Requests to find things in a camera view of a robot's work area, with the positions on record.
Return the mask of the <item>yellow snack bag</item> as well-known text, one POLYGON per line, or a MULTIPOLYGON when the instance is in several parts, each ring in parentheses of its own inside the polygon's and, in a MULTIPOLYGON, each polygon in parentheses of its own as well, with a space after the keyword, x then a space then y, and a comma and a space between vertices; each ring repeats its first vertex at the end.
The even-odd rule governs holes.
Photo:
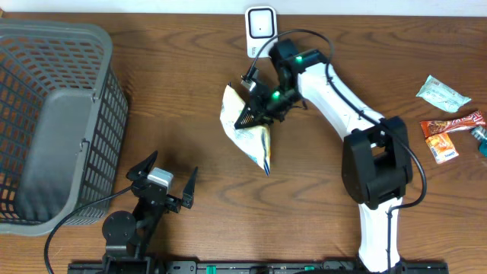
POLYGON ((267 125, 237 129, 235 123, 244 111, 245 102, 227 84, 221 103, 220 121, 227 137, 255 164, 261 167, 266 176, 270 175, 270 129, 267 125))

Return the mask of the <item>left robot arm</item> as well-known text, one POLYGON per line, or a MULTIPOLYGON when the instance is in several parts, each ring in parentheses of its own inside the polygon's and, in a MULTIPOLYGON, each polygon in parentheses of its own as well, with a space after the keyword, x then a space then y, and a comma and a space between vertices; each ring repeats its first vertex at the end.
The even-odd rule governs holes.
POLYGON ((102 273, 164 273, 164 264, 146 251, 159 221, 169 212, 190 209, 198 170, 195 169, 183 189, 183 196, 170 195, 173 174, 154 166, 158 153, 130 168, 126 178, 138 198, 132 212, 117 211, 104 221, 102 234, 106 240, 102 273))

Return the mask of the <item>orange tissue box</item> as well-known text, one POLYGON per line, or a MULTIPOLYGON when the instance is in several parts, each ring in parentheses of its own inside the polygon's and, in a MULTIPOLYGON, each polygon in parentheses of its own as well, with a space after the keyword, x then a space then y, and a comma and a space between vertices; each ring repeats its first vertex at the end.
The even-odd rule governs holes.
POLYGON ((459 154, 446 132, 427 137, 425 140, 437 164, 449 161, 459 154))

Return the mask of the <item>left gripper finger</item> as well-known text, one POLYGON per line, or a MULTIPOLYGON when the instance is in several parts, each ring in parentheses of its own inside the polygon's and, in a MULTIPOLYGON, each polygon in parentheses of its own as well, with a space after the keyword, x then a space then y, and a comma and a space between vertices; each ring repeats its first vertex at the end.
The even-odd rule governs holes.
POLYGON ((181 206, 187 209, 191 209, 193 207, 197 173, 198 167, 195 167, 191 177, 189 178, 183 190, 181 206))
POLYGON ((141 178, 146 178, 153 168, 157 156, 158 151, 151 153, 145 160, 130 168, 126 174, 126 178, 130 181, 137 181, 141 178))

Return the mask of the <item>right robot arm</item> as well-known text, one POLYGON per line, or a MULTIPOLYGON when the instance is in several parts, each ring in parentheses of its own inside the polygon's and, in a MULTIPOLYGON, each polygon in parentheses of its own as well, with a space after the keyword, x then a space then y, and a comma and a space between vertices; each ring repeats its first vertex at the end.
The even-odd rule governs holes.
POLYGON ((404 122, 385 119, 363 103, 336 74, 329 57, 317 49, 299 52, 290 40, 269 40, 262 50, 271 59, 279 84, 271 89, 252 67, 242 84, 250 100, 235 129, 282 121, 299 100, 311 102, 342 140, 342 182, 358 203, 361 245, 358 256, 370 272, 391 270, 399 262, 397 215, 412 165, 401 142, 407 140, 404 122))

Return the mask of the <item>teal mouthwash bottle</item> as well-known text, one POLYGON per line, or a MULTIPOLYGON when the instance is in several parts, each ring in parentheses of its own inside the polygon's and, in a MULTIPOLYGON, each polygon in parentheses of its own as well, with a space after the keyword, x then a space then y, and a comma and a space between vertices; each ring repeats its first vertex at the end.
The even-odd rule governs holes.
POLYGON ((477 126, 471 132, 471 135, 479 141, 479 152, 487 157, 487 138, 486 138, 486 128, 483 126, 477 126))

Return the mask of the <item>red orange chocolate bar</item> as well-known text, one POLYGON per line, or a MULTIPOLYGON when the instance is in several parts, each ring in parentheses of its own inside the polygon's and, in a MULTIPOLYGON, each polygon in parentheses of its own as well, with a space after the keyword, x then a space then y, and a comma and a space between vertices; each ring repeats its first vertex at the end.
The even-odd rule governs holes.
POLYGON ((426 138, 440 133, 457 132, 485 126, 486 121, 480 110, 469 115, 452 120, 423 120, 420 123, 423 134, 426 138))

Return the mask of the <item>light blue tissue pack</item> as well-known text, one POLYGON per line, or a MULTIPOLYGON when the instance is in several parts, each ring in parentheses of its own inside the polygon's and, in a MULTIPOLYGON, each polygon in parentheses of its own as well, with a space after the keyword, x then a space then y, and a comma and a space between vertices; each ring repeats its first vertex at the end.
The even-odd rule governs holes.
POLYGON ((432 75, 427 77, 416 97, 420 97, 434 107, 448 113, 456 113, 461 107, 471 101, 470 97, 459 94, 432 75))

